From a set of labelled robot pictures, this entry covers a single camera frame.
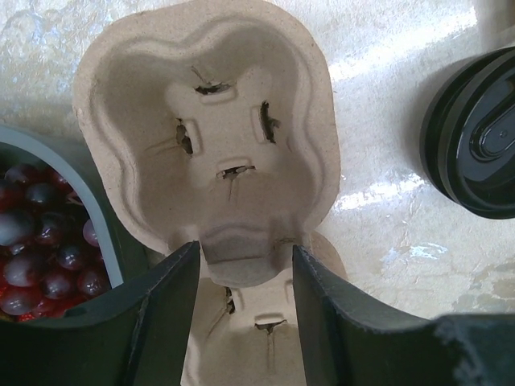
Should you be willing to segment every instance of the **gray bowl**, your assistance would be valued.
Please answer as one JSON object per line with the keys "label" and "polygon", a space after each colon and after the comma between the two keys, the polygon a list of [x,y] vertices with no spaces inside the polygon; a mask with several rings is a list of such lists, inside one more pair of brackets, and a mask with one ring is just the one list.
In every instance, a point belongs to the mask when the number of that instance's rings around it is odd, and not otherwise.
{"label": "gray bowl", "polygon": [[0,166],[18,162],[53,167],[88,210],[114,288],[148,269],[145,251],[118,221],[86,145],[0,125]]}

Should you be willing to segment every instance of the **dark green plastic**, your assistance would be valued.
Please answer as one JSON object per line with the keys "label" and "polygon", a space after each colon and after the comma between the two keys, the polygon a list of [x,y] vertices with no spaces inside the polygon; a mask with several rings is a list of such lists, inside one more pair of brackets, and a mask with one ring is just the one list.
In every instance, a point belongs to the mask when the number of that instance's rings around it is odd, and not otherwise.
{"label": "dark green plastic", "polygon": [[294,247],[307,386],[515,384],[515,315],[425,320],[379,302]]}
{"label": "dark green plastic", "polygon": [[193,242],[63,318],[0,320],[0,384],[179,386],[199,272]]}
{"label": "dark green plastic", "polygon": [[148,270],[142,245],[116,217],[86,145],[0,125],[0,164],[44,161],[75,189],[97,231],[113,287]]}

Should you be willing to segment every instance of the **berry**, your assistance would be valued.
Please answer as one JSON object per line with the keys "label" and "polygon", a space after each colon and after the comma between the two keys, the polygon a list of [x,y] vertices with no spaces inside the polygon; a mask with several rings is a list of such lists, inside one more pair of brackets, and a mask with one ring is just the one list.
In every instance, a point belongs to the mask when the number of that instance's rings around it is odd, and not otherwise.
{"label": "berry", "polygon": [[82,244],[64,244],[57,252],[57,264],[70,271],[80,271],[91,261],[89,250]]}
{"label": "berry", "polygon": [[77,288],[84,295],[95,298],[111,289],[105,267],[92,265],[86,268],[77,279]]}
{"label": "berry", "polygon": [[11,255],[16,256],[19,255],[21,252],[27,252],[33,248],[33,245],[30,241],[25,241],[23,243],[11,245],[9,247],[9,252]]}
{"label": "berry", "polygon": [[86,224],[84,224],[84,227],[82,228],[82,236],[89,245],[98,248],[97,233],[95,232],[95,228],[93,227],[91,220],[86,221]]}
{"label": "berry", "polygon": [[19,163],[6,171],[4,179],[17,183],[21,187],[28,187],[33,183],[41,183],[43,181],[43,174],[32,165]]}
{"label": "berry", "polygon": [[0,309],[9,315],[19,316],[27,314],[36,307],[41,300],[38,287],[21,288],[8,287],[0,296]]}
{"label": "berry", "polygon": [[68,298],[76,291],[75,275],[63,268],[54,268],[40,283],[43,295],[52,300]]}
{"label": "berry", "polygon": [[48,211],[39,218],[35,242],[41,245],[57,246],[71,231],[71,220],[62,213]]}
{"label": "berry", "polygon": [[0,245],[11,246],[34,234],[34,218],[26,211],[12,209],[0,213]]}
{"label": "berry", "polygon": [[62,203],[64,198],[53,185],[49,183],[36,183],[27,188],[25,200],[33,207],[48,209]]}
{"label": "berry", "polygon": [[47,270],[45,258],[39,253],[24,252],[13,257],[3,268],[3,276],[11,285],[32,287]]}
{"label": "berry", "polygon": [[32,314],[39,318],[52,312],[56,308],[57,304],[57,301],[45,298],[43,296],[38,305],[32,310]]}

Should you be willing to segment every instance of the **slit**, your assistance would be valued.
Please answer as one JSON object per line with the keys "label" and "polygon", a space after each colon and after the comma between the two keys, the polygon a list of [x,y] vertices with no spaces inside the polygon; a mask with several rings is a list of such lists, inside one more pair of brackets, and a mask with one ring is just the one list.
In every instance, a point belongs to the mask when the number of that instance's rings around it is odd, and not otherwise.
{"label": "slit", "polygon": [[213,84],[210,81],[206,80],[195,67],[192,66],[192,71],[195,75],[198,76],[200,81],[203,83],[199,87],[195,87],[195,91],[202,95],[212,95],[212,94],[220,94],[222,92],[226,92],[231,88],[231,85],[228,83],[218,83]]}
{"label": "slit", "polygon": [[222,179],[235,179],[238,175],[248,170],[256,170],[255,166],[235,166],[217,173],[216,176]]}
{"label": "slit", "polygon": [[179,119],[179,124],[177,125],[176,132],[175,132],[175,140],[177,141],[177,144],[184,149],[187,155],[193,154],[193,146],[192,146],[192,140],[187,135],[186,126],[183,125],[183,120]]}
{"label": "slit", "polygon": [[277,119],[271,118],[268,115],[269,107],[270,104],[267,101],[263,101],[259,110],[259,119],[261,121],[261,127],[263,129],[263,133],[265,134],[266,140],[270,143],[275,143],[274,129],[277,129],[281,125],[281,122]]}
{"label": "slit", "polygon": [[272,334],[272,332],[274,332],[274,328],[275,328],[276,326],[279,326],[280,324],[283,324],[283,323],[285,323],[285,322],[286,322],[286,320],[285,320],[285,319],[283,319],[281,322],[265,323],[265,324],[257,324],[257,323],[256,323],[256,324],[254,324],[254,326],[255,326],[258,330],[260,330],[260,331],[266,330],[266,333],[267,333],[268,335],[271,335],[271,334]]}
{"label": "slit", "polygon": [[226,92],[231,88],[230,84],[226,83],[219,83],[219,84],[213,84],[209,86],[199,86],[195,88],[195,91],[197,91],[199,94],[202,95],[213,95],[213,94],[220,94],[222,92]]}
{"label": "slit", "polygon": [[227,299],[227,313],[232,315],[236,311],[236,306],[234,305],[233,292],[229,287],[225,287],[225,298]]}

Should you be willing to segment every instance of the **dark grape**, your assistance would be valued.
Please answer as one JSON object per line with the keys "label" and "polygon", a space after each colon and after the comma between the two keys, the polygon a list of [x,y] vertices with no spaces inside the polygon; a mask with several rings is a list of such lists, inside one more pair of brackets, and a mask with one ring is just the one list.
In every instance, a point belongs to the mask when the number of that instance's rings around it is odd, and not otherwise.
{"label": "dark grape", "polygon": [[3,276],[11,285],[31,287],[39,283],[47,270],[43,255],[24,252],[13,257],[3,268]]}
{"label": "dark grape", "polygon": [[17,183],[22,187],[28,187],[33,183],[40,183],[43,181],[43,173],[37,170],[32,165],[26,163],[19,163],[14,165],[8,171],[4,177],[7,181]]}
{"label": "dark grape", "polygon": [[76,291],[76,277],[67,269],[54,268],[40,283],[43,295],[52,300],[68,298]]}
{"label": "dark grape", "polygon": [[84,227],[82,228],[82,236],[89,245],[98,248],[97,233],[95,232],[95,228],[93,227],[91,220],[86,221],[86,224],[84,224]]}
{"label": "dark grape", "polygon": [[44,316],[52,312],[57,306],[57,301],[45,298],[44,296],[39,301],[38,305],[32,310],[32,314],[36,317]]}
{"label": "dark grape", "polygon": [[0,179],[0,211],[11,209],[22,201],[22,188],[11,181]]}
{"label": "dark grape", "polygon": [[0,309],[9,315],[27,314],[38,305],[42,296],[38,287],[11,286],[0,296]]}
{"label": "dark grape", "polygon": [[48,209],[62,203],[64,197],[53,185],[49,183],[36,183],[27,188],[25,200],[34,207]]}
{"label": "dark grape", "polygon": [[68,183],[68,181],[57,171],[53,170],[51,167],[47,170],[48,179],[50,180],[50,183],[62,191],[64,194],[71,193],[73,191],[72,187]]}
{"label": "dark grape", "polygon": [[66,215],[48,211],[39,218],[35,242],[41,245],[57,246],[70,233],[71,228],[71,220]]}
{"label": "dark grape", "polygon": [[13,256],[19,255],[21,252],[30,251],[33,248],[33,244],[31,241],[25,241],[24,243],[19,243],[15,245],[11,245],[9,247],[10,254]]}
{"label": "dark grape", "polygon": [[59,248],[56,257],[57,263],[70,271],[80,271],[91,261],[86,245],[64,244]]}
{"label": "dark grape", "polygon": [[34,219],[26,211],[13,209],[0,213],[0,245],[11,246],[34,234]]}
{"label": "dark grape", "polygon": [[95,298],[111,289],[105,267],[92,265],[80,273],[77,288],[84,295]]}

